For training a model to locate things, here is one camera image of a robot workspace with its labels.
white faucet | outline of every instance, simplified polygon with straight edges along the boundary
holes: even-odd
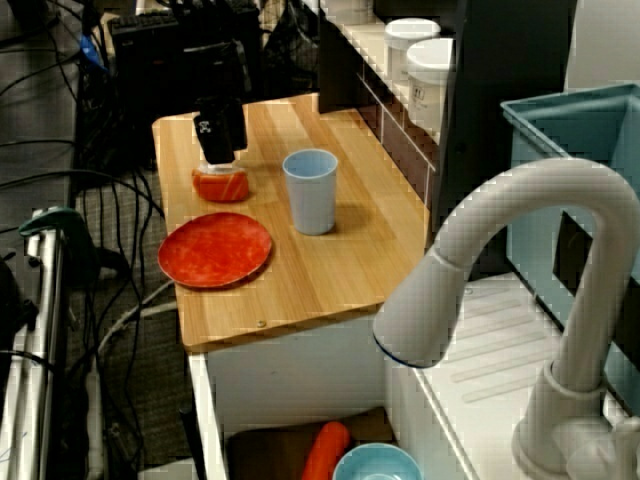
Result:
[[[444,356],[471,268],[487,242],[525,213],[575,205],[596,232],[556,358],[543,368],[512,442],[536,480],[638,480],[640,419],[612,429],[603,368],[636,253],[640,202],[608,167],[576,158],[531,162],[487,181],[458,205],[373,323],[380,348],[427,368]]]

plastic cup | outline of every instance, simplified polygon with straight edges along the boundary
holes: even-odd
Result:
[[[299,150],[282,162],[293,226],[305,235],[322,235],[335,224],[338,159],[320,149]]]

light blue cup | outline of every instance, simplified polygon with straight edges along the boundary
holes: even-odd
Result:
[[[305,235],[322,235],[335,224],[338,159],[319,149],[299,150],[282,162],[293,226]]]
[[[423,480],[418,464],[404,450],[386,443],[368,443],[346,453],[333,480]]]

container lid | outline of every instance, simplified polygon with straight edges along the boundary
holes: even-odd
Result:
[[[407,50],[407,71],[423,82],[434,83],[434,74],[448,74],[451,70],[453,39],[434,38],[412,45]]]
[[[437,37],[439,33],[440,26],[434,21],[402,18],[384,27],[384,40],[391,48],[407,50],[414,43]]]

faucet spout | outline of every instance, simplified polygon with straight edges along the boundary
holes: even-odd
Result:
[[[589,160],[531,162],[469,194],[376,317],[374,335],[382,349],[413,366],[437,363],[449,345],[464,283],[482,248],[517,217],[558,205],[588,209],[596,233],[553,375],[572,391],[597,388],[640,247],[640,202],[623,177]],[[431,338],[416,338],[418,332]]]

